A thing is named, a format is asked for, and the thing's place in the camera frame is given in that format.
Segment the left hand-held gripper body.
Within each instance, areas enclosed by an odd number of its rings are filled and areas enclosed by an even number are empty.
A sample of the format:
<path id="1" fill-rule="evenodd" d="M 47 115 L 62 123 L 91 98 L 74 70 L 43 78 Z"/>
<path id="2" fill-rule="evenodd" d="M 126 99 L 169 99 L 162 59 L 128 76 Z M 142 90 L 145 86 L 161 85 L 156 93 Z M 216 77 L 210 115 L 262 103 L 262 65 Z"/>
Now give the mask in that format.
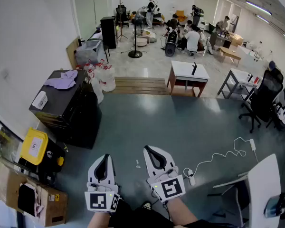
<path id="1" fill-rule="evenodd" d="M 87 183 L 86 206 L 89 211 L 115 213 L 120 198 L 118 185 Z"/>

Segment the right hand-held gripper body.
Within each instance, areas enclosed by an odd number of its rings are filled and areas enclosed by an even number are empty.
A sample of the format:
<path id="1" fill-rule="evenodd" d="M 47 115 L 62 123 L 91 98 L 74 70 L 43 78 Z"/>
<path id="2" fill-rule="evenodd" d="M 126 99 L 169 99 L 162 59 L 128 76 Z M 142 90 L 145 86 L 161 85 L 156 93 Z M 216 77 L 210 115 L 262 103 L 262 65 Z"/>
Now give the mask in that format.
<path id="1" fill-rule="evenodd" d="M 147 183 L 161 203 L 185 194 L 183 176 L 179 175 L 177 166 L 149 177 Z"/>

